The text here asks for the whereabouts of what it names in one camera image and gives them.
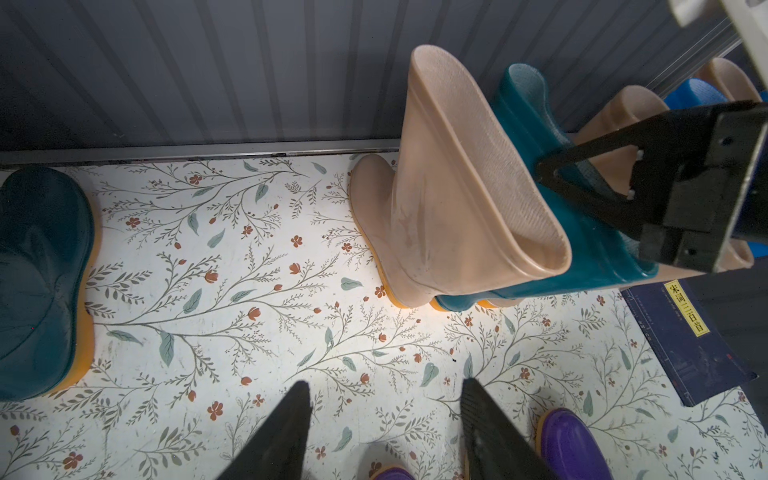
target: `purple rain boot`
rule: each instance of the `purple rain boot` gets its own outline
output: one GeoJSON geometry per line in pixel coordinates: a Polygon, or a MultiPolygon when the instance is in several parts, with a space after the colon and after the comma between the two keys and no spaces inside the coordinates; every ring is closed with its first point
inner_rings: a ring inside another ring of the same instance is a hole
{"type": "Polygon", "coordinates": [[[415,478],[400,467],[389,467],[374,475],[371,480],[415,480],[415,478]]]}
{"type": "Polygon", "coordinates": [[[541,416],[536,452],[561,480],[613,480],[589,428],[571,410],[554,409],[541,416]]]}

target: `yellow label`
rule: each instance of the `yellow label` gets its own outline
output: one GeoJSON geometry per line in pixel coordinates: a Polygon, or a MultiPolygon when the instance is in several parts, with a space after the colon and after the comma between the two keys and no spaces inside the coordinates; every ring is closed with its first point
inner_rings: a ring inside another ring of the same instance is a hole
{"type": "Polygon", "coordinates": [[[664,286],[667,288],[667,292],[672,297],[672,301],[675,302],[680,313],[683,314],[683,318],[688,322],[690,329],[694,331],[696,336],[702,336],[710,332],[707,328],[707,324],[701,319],[701,316],[696,311],[693,305],[688,300],[685,290],[677,280],[666,282],[664,286]]]}

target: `floral floor mat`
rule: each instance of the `floral floor mat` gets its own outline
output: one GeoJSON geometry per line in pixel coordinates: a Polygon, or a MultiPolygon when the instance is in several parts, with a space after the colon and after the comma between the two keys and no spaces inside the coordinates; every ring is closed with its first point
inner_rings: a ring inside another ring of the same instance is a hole
{"type": "Polygon", "coordinates": [[[0,406],[0,478],[213,480],[304,379],[307,478],[459,480],[466,376],[528,439],[576,411],[616,479],[765,478],[744,394],[682,406],[616,291],[395,308],[349,215],[357,157],[63,168],[103,233],[96,356],[76,386],[0,406]]]}

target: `blue rain boot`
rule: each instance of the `blue rain boot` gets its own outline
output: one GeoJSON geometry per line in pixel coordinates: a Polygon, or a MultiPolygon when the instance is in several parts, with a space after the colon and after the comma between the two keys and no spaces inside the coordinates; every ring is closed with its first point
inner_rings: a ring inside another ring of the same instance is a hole
{"type": "Polygon", "coordinates": [[[0,400],[65,389],[91,367],[83,296],[96,234],[83,190],[61,172],[22,168],[0,188],[0,400]]]}

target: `beige rain boot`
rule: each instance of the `beige rain boot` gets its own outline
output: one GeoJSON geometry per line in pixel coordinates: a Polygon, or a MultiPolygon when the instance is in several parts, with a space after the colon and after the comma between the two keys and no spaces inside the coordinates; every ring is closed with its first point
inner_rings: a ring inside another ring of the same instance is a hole
{"type": "MultiPolygon", "coordinates": [[[[664,101],[647,88],[639,85],[624,87],[578,132],[574,143],[576,145],[586,143],[667,110],[669,108],[664,101]]],[[[590,162],[611,185],[611,188],[619,194],[626,195],[630,188],[629,180],[636,159],[637,147],[627,146],[590,158],[590,162]]],[[[731,239],[717,263],[717,271],[751,268],[754,263],[752,250],[746,242],[731,239]]],[[[666,282],[701,274],[695,270],[660,264],[659,273],[655,278],[633,283],[633,285],[666,282]]]]}
{"type": "Polygon", "coordinates": [[[355,166],[349,197],[401,308],[563,273],[571,245],[480,88],[447,51],[411,55],[397,173],[355,166]]]}
{"type": "Polygon", "coordinates": [[[728,101],[763,101],[744,70],[726,58],[713,58],[694,76],[715,87],[728,101]]]}

